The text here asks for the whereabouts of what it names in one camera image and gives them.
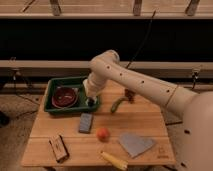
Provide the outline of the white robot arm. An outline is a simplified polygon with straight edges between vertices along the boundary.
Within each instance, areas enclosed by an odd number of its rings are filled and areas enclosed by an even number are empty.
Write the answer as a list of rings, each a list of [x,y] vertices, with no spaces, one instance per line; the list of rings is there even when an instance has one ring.
[[[178,171],[213,171],[213,91],[192,90],[126,69],[119,55],[107,50],[90,61],[91,73],[83,84],[88,98],[96,99],[112,80],[183,119]]]

